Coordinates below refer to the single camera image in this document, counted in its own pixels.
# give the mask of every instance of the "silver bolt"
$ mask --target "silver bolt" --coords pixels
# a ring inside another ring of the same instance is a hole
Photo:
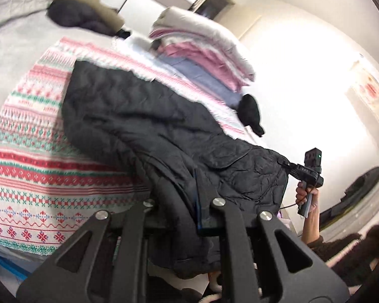
[[[143,202],[143,205],[144,205],[145,207],[147,207],[147,208],[149,208],[149,207],[153,207],[154,204],[155,204],[155,202],[154,202],[154,200],[152,200],[152,199],[147,199],[147,200],[145,200],[145,201]]]
[[[272,213],[268,211],[263,211],[260,213],[260,218],[265,221],[272,220]]]
[[[212,204],[215,206],[224,206],[226,201],[223,198],[214,198]]]
[[[98,211],[95,214],[95,217],[97,220],[105,220],[108,217],[108,212],[107,211]]]

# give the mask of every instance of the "red and green patterned cloth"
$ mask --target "red and green patterned cloth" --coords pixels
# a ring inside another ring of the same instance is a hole
[[[0,110],[0,244],[51,254],[94,212],[146,199],[139,179],[90,160],[67,141],[61,104],[76,59],[132,70],[204,104],[224,131],[247,140],[235,112],[191,82],[132,57],[63,38],[38,60]]]

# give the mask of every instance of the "device handle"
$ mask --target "device handle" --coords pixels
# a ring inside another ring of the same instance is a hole
[[[307,183],[306,181],[302,181],[302,188],[306,190],[307,188]],[[312,198],[313,195],[311,193],[308,193],[306,196],[307,202],[303,203],[302,205],[299,205],[297,209],[297,213],[304,218],[307,218],[309,216],[309,211],[310,211],[310,205],[312,204]]]

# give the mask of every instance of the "black quilted jacket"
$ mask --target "black quilted jacket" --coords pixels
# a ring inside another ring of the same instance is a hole
[[[196,233],[195,170],[216,189],[214,196],[244,211],[278,212],[288,181],[278,161],[286,159],[233,140],[202,104],[155,80],[76,62],[62,115],[73,145],[150,186],[174,228],[154,240],[151,259],[181,277],[219,268],[219,245]]]

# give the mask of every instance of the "stack of folded bedding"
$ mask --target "stack of folded bedding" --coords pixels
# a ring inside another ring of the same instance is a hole
[[[242,87],[254,81],[248,50],[228,29],[199,14],[167,8],[149,37],[158,42],[160,59],[232,108]]]

